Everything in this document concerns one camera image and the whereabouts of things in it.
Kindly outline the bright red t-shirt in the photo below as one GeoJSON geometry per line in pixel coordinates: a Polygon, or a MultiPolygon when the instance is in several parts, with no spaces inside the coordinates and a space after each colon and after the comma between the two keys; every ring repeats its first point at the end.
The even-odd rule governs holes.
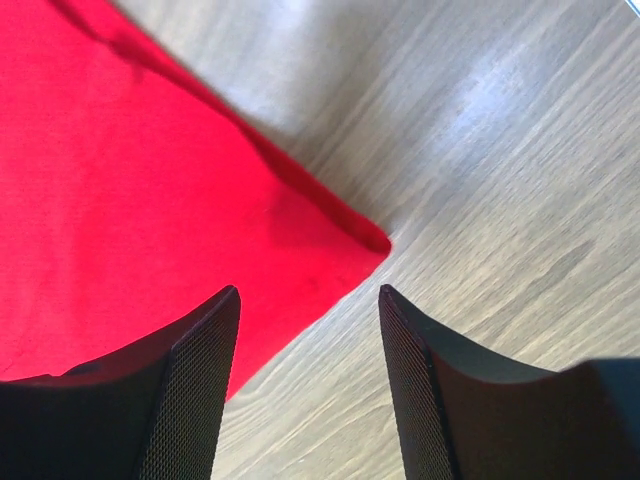
{"type": "Polygon", "coordinates": [[[237,392],[386,234],[108,1],[1,5],[1,376],[59,375],[241,296],[237,392]]]}

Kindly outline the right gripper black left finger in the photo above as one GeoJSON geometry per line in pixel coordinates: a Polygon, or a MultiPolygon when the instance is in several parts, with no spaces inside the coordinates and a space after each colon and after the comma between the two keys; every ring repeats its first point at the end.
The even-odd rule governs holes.
{"type": "Polygon", "coordinates": [[[2,382],[2,478],[210,478],[240,308],[227,286],[62,375],[2,382]]]}

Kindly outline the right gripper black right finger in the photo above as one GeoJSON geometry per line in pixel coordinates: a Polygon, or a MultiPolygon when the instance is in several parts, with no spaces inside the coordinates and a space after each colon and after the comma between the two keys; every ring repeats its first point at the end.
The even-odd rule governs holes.
{"type": "Polygon", "coordinates": [[[380,289],[380,330],[409,479],[635,479],[639,362],[559,372],[494,352],[380,289]]]}

